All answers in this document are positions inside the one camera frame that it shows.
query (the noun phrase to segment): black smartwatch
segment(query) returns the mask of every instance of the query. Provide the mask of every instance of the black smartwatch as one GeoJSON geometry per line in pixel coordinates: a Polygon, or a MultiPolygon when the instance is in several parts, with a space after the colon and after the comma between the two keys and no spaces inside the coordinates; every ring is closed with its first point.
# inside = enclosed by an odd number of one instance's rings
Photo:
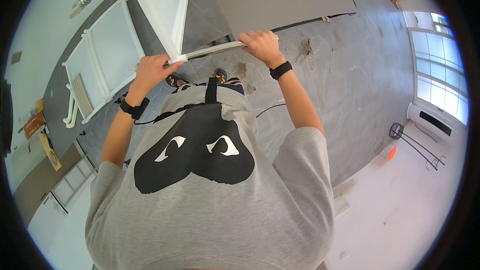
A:
{"type": "Polygon", "coordinates": [[[289,71],[292,69],[292,65],[287,61],[281,65],[279,65],[277,68],[272,69],[270,68],[270,75],[275,79],[278,80],[280,76],[282,76],[285,72],[289,71]]]}
{"type": "Polygon", "coordinates": [[[138,120],[144,113],[149,102],[150,102],[150,99],[145,97],[139,106],[138,105],[131,106],[125,102],[125,99],[123,99],[120,103],[120,108],[122,109],[122,111],[126,112],[127,114],[130,114],[133,119],[138,120]]]}

